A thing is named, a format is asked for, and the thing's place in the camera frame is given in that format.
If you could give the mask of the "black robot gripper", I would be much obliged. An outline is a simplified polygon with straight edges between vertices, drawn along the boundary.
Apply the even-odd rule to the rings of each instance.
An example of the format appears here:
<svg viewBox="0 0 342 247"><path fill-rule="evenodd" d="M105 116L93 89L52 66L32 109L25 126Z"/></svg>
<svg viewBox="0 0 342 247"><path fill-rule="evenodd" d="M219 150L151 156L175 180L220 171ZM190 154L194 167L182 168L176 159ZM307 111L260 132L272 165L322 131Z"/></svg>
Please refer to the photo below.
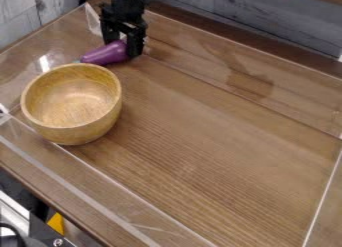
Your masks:
<svg viewBox="0 0 342 247"><path fill-rule="evenodd" d="M104 44L120 39L121 28L133 26L127 33L127 55L141 55L147 23L143 19L145 0L111 0L100 5L100 28Z"/></svg>

